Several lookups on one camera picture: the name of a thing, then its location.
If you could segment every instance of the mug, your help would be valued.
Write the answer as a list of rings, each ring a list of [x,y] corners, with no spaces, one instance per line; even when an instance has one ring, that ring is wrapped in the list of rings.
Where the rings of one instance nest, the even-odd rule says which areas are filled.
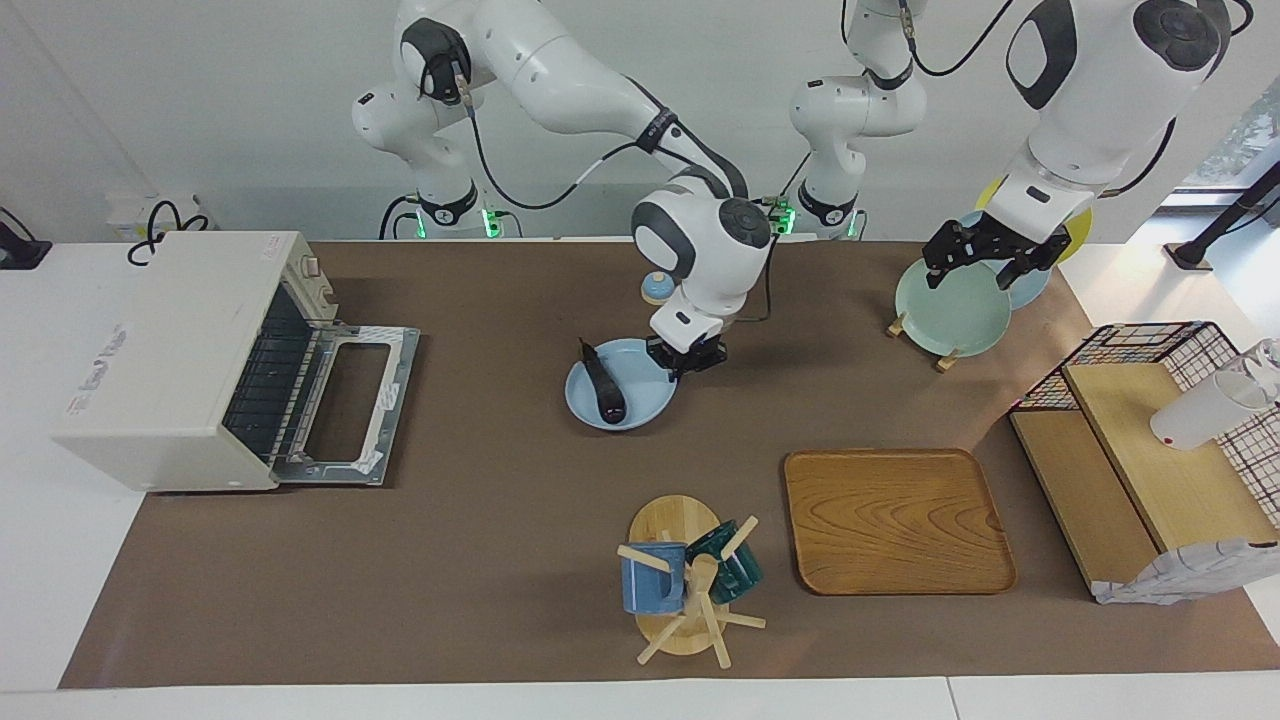
[[[760,584],[764,573],[760,564],[755,561],[751,548],[744,542],[737,547],[737,552],[728,560],[719,560],[719,553],[728,544],[728,541],[737,533],[737,520],[726,520],[714,530],[694,541],[685,551],[685,560],[692,562],[699,555],[710,555],[719,561],[716,571],[716,582],[712,583],[712,602],[726,605],[742,597],[751,588]]]
[[[654,570],[634,560],[622,560],[622,609],[632,615],[671,615],[685,607],[685,544],[678,542],[632,542],[639,550],[671,564],[673,573]]]

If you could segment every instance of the white robotic arm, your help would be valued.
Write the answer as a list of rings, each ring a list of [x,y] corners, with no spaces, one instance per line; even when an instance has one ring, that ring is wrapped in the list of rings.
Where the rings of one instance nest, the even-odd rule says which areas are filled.
[[[929,286],[983,259],[1007,259],[1007,288],[1048,269],[1061,224],[1115,182],[1226,54],[1224,0],[1043,0],[1009,47],[1009,76],[1041,120],[972,228],[950,220],[924,247]]]
[[[723,359],[718,334],[773,241],[764,213],[742,200],[746,182],[732,163],[637,82],[591,56],[538,0],[403,0],[393,64],[393,87],[357,100],[353,117],[371,145],[413,167],[425,222],[466,215],[476,201],[456,151],[433,135],[462,119],[475,123],[475,92],[494,79],[544,128],[621,135],[677,173],[632,218],[640,251],[682,281],[675,304],[650,323],[659,336],[652,355],[676,375],[716,364],[708,348]],[[753,245],[762,233],[763,246]]]
[[[928,0],[909,5],[920,17]],[[859,0],[847,45],[865,68],[861,76],[818,78],[791,99],[791,124],[809,141],[812,158],[787,202],[796,210],[796,231],[824,237],[845,233],[867,172],[867,158],[852,142],[909,133],[924,119],[927,105],[897,0]]]

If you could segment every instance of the green plate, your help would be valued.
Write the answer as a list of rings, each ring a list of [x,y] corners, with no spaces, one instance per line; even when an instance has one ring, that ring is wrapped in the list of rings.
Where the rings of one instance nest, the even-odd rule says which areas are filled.
[[[913,342],[941,356],[959,350],[959,357],[1000,342],[1014,306],[991,268],[977,263],[951,270],[937,290],[929,290],[928,273],[924,260],[916,260],[897,282],[895,305],[899,315],[906,314],[902,329]]]

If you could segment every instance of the yellow plate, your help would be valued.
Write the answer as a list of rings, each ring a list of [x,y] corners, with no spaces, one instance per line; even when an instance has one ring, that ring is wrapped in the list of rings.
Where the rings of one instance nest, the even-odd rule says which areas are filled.
[[[996,191],[1000,190],[1000,183],[1002,182],[1005,181],[993,181],[987,186],[987,190],[982,191],[982,195],[978,196],[978,210],[982,210],[987,206],[987,202],[991,202],[991,199],[996,195]],[[1088,240],[1089,231],[1093,229],[1093,208],[1085,208],[1083,213],[1068,219],[1062,224],[1066,225],[1066,234],[1071,236],[1071,245],[1068,245],[1066,250],[1062,251],[1062,255],[1059,256],[1059,263],[1062,263],[1071,255],[1075,255],[1075,251],[1084,245],[1085,240]]]

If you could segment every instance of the white wall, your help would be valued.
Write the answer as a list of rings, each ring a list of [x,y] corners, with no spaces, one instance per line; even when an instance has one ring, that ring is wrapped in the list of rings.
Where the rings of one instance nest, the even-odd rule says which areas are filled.
[[[733,159],[756,192],[778,190],[804,154],[786,111],[796,85],[859,70],[840,42],[835,0],[545,5]],[[931,4],[919,28],[925,60],[957,58],[998,5]],[[868,237],[924,238],[1001,172],[1036,120],[1002,67],[1014,17],[1033,5],[1020,0],[961,73],[925,78],[931,111],[915,135],[864,143]],[[224,227],[367,237],[387,199],[411,190],[407,170],[366,147],[348,114],[352,99],[390,74],[394,13],[396,0],[0,0],[0,200],[59,240],[109,237],[101,195],[137,186],[196,192]],[[1184,113],[1158,170],[1100,209],[1096,238],[1128,238],[1280,73],[1270,51],[1277,31],[1280,13],[1260,5],[1254,28],[1235,38]],[[50,77],[67,87],[50,92]],[[497,88],[480,122],[499,179],[532,200],[617,142],[547,133]],[[445,133],[471,143],[465,127]],[[650,159],[621,156],[562,209],[526,213],[526,231],[622,233],[631,204],[662,178]]]

